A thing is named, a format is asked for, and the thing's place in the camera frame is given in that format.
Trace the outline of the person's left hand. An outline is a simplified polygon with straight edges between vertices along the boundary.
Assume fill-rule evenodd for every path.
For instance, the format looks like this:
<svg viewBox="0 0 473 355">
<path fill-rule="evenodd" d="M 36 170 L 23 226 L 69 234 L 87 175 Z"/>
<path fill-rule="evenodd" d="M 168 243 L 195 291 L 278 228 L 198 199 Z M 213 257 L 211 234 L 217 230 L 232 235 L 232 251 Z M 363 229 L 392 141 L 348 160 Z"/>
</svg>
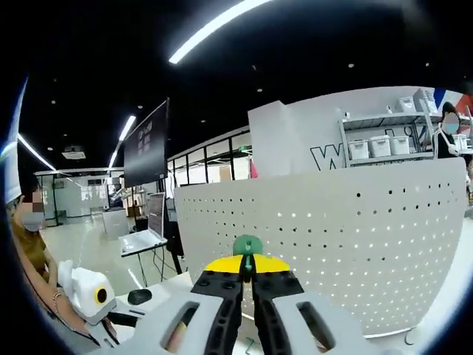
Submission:
<svg viewBox="0 0 473 355">
<path fill-rule="evenodd" d="M 116 330 L 113 328 L 112 322 L 107 318 L 103 318 L 101 320 L 101 325 L 103 326 L 103 329 L 106 332 L 106 336 L 104 338 L 104 341 L 111 347 L 115 347 L 119 345 L 119 341 L 117 338 L 117 333 Z"/>
</svg>

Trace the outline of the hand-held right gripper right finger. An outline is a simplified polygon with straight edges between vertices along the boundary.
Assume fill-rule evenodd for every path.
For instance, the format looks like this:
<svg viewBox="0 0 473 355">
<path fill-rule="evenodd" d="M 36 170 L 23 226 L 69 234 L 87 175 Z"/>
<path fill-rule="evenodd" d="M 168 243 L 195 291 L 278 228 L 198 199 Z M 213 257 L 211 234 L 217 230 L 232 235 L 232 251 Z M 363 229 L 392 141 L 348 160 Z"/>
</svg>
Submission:
<svg viewBox="0 0 473 355">
<path fill-rule="evenodd" d="M 265 354 L 381 354 L 356 319 L 315 291 L 289 265 L 252 254 L 253 318 Z"/>
</svg>

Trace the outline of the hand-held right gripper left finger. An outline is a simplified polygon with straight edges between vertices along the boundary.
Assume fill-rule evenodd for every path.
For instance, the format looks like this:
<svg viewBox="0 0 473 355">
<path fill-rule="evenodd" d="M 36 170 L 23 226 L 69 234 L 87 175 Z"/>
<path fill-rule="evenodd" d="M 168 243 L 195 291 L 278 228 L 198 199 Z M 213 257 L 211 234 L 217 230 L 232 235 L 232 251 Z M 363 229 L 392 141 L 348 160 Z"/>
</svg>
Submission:
<svg viewBox="0 0 473 355">
<path fill-rule="evenodd" d="M 180 292 L 137 322 L 111 354 L 231 354 L 242 323 L 245 257 L 209 264 L 189 292 Z"/>
</svg>

